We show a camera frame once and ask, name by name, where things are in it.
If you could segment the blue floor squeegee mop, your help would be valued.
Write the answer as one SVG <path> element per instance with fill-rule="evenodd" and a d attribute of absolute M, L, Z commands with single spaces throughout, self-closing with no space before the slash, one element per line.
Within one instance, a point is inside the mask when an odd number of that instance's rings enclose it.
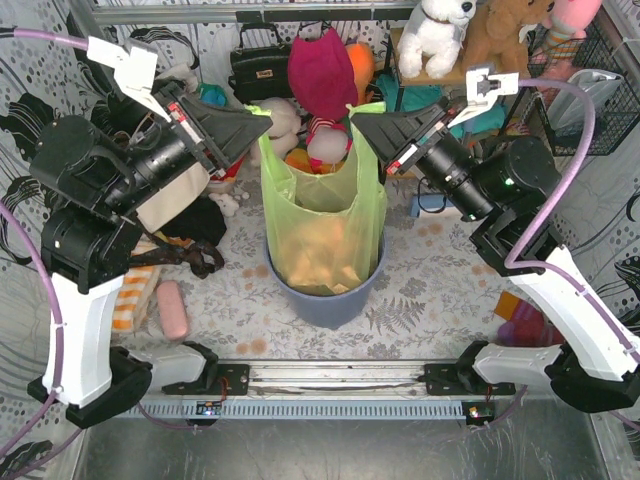
<path fill-rule="evenodd" d="M 415 195 L 409 205 L 409 216 L 418 218 L 428 212 L 440 213 L 446 208 L 452 207 L 451 202 L 440 194 Z"/>

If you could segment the green trash bag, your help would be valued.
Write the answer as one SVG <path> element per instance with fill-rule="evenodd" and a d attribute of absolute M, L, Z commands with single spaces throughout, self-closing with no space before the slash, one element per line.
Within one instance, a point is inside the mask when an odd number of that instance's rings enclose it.
<path fill-rule="evenodd" d="M 349 108 L 352 145 L 342 168 L 335 173 L 315 175 L 290 167 L 274 154 L 266 134 L 259 138 L 262 201 L 271 260 L 273 248 L 283 234 L 311 219 L 337 217 L 371 240 L 376 259 L 373 273 L 378 265 L 387 195 L 379 182 L 376 153 L 351 124 L 351 117 L 355 113 L 383 111 L 381 103 Z"/>

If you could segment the blue trash bin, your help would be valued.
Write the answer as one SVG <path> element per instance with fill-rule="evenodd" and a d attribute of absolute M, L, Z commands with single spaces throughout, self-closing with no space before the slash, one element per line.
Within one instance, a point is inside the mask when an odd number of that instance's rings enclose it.
<path fill-rule="evenodd" d="M 374 283 L 383 272 L 387 258 L 387 246 L 386 232 L 383 232 L 379 243 L 378 265 L 370 277 L 357 288 L 333 296 L 309 295 L 289 287 L 273 266 L 267 240 L 263 241 L 263 253 L 271 277 L 296 315 L 315 327 L 337 330 L 364 311 L 373 291 Z"/>

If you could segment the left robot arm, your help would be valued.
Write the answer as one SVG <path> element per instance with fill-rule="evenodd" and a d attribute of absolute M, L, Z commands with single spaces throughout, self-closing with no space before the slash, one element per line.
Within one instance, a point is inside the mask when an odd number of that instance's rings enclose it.
<path fill-rule="evenodd" d="M 42 402 L 55 400 L 67 419 L 86 429 L 134 407 L 157 382 L 210 387 L 217 356 L 187 343 L 173 365 L 110 342 L 116 299 L 133 266 L 188 263 L 205 277 L 223 259 L 208 241 L 188 247 L 155 241 L 214 175 L 224 174 L 270 128 L 267 115 L 208 105 L 176 82 L 156 94 L 152 125 L 121 146 L 79 115 L 57 118 L 38 139 L 31 175 L 62 199 L 45 222 L 41 261 L 51 303 L 45 373 L 29 384 Z"/>

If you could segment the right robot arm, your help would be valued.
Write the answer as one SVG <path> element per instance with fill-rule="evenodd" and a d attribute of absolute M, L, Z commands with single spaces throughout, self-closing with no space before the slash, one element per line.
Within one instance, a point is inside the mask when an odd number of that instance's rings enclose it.
<path fill-rule="evenodd" d="M 475 158 L 447 128 L 452 110 L 356 113 L 352 125 L 383 168 L 416 169 L 466 222 L 482 260 L 524 291 L 561 334 L 535 347 L 475 341 L 450 364 L 427 366 L 432 395 L 506 395 L 526 385 L 552 391 L 585 413 L 626 409 L 639 399 L 639 340 L 576 267 L 542 207 L 561 177 L 533 136 L 492 139 Z"/>

